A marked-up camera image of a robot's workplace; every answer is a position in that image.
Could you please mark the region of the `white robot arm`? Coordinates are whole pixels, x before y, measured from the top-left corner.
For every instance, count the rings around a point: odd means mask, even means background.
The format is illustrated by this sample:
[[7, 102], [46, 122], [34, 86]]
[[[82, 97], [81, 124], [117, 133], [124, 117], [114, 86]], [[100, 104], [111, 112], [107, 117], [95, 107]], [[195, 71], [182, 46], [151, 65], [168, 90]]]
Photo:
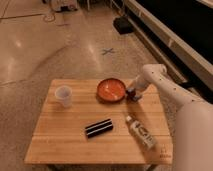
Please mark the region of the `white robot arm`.
[[166, 77], [164, 64], [146, 64], [127, 88], [132, 99], [153, 84], [177, 107], [172, 171], [213, 171], [213, 104]]

